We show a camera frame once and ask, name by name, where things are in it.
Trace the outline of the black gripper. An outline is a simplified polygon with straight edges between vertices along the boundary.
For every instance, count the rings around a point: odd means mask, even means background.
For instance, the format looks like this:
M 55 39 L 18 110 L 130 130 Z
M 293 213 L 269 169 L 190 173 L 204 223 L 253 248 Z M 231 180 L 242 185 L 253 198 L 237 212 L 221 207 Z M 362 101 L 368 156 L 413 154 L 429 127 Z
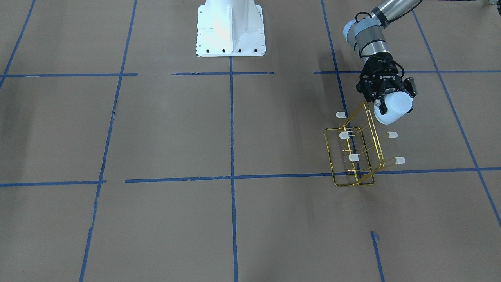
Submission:
M 366 102 L 384 104 L 383 95 L 388 89 L 406 92 L 411 98 L 417 96 L 415 79 L 403 79 L 405 69 L 392 57 L 363 57 L 364 66 L 356 84 L 356 91 L 362 93 Z

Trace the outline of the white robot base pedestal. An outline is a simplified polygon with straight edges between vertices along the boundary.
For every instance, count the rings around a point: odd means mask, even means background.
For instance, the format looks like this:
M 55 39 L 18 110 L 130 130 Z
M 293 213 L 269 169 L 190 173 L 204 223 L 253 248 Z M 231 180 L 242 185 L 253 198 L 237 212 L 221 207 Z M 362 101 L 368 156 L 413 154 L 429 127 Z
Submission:
M 197 57 L 264 56 L 263 9 L 253 0 L 207 0 L 197 10 Z

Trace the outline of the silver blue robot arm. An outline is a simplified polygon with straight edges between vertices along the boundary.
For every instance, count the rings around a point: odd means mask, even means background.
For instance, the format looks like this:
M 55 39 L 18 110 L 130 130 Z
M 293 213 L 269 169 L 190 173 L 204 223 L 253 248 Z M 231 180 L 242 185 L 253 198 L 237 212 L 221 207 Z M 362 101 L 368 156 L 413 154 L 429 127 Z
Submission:
M 411 98 L 417 96 L 414 79 L 404 78 L 405 70 L 393 59 L 383 30 L 420 3 L 420 0 L 385 0 L 370 12 L 359 12 L 343 28 L 347 43 L 364 63 L 356 91 L 367 102 L 382 102 L 385 95 L 397 91 Z

